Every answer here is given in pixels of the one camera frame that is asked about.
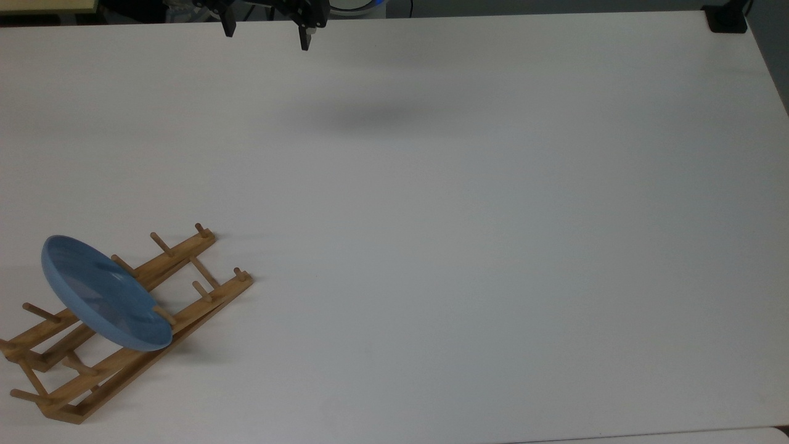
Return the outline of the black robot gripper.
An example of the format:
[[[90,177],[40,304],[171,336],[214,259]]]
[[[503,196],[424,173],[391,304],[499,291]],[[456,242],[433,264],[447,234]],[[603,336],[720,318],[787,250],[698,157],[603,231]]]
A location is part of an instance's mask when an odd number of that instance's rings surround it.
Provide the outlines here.
[[[312,42],[314,28],[324,28],[327,24],[330,1],[245,1],[279,12],[283,17],[299,27],[299,39],[302,51],[308,51]],[[192,1],[195,7],[206,8],[219,17],[224,34],[231,38],[236,30],[237,22],[233,6],[235,1]]]

